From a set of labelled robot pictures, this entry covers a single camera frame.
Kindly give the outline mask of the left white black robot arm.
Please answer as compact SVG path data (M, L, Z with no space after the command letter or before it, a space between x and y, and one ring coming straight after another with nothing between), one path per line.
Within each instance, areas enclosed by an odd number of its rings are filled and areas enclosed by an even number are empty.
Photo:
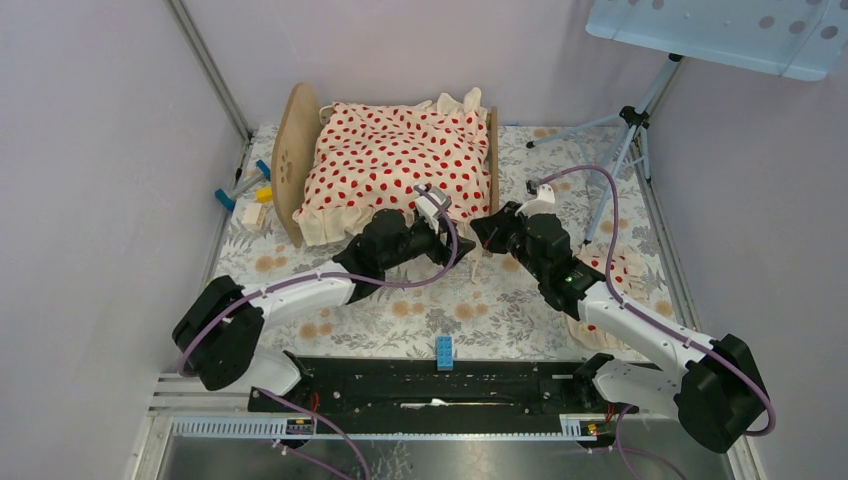
M387 285L389 270L421 256L448 271L476 247L449 220L394 209L378 211L347 247L319 267L268 285L213 279L177 323L178 372L208 391L228 387L270 392L288 411L309 401L310 385L293 357L259 349L263 333L284 320L352 304Z

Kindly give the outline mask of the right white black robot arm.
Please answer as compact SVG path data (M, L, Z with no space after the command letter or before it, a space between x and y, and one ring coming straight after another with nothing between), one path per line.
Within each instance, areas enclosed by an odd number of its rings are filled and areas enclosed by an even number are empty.
M580 369L575 402L597 412L629 404L677 420L701 446L725 453L762 415L774 414L748 345L720 340L642 311L615 291L611 277L578 259L553 214L525 215L515 202L472 221L485 250L509 254L536 280L553 309L612 334L651 366L597 354Z

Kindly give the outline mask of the wooden pet bed frame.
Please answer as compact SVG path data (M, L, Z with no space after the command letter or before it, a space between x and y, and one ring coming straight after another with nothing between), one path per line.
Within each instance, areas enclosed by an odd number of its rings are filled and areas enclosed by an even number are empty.
M314 148L332 104L320 104L311 84L297 84L290 95L272 152L271 182L275 211L297 247L307 244L292 214L304 199L304 184L313 166ZM490 210L485 213L488 214L499 204L499 168L497 111L485 108L489 112L488 127L492 141L487 160L493 175Z

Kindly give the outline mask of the large strawberry print cushion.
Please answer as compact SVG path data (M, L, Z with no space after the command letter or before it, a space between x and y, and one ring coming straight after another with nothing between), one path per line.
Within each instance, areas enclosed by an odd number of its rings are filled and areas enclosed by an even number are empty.
M446 194L457 223L489 212L488 119L478 87L460 100L443 93L417 105L333 103L292 214L305 243L356 235L381 209L411 218L416 185Z

